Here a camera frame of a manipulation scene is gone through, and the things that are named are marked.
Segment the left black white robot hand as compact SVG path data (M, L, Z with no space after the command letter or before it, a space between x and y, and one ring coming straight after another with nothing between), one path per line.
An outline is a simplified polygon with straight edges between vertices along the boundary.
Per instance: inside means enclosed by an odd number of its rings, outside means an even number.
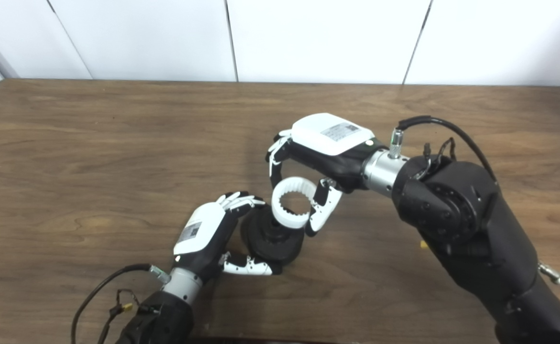
M174 248L175 269L193 273L203 283L222 272L236 275L278 276L278 263L227 249L238 221L267 203L247 192L222 194L216 201L200 205L192 213Z

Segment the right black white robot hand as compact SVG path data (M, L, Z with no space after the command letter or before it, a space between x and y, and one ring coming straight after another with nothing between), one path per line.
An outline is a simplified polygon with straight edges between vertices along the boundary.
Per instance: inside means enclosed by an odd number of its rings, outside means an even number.
M343 194L368 190L366 162L387 148L374 133L330 113L308 115L282 130L268 148L266 161L273 187L282 181L282 163L293 159L321 174L304 225L309 237L322 229Z

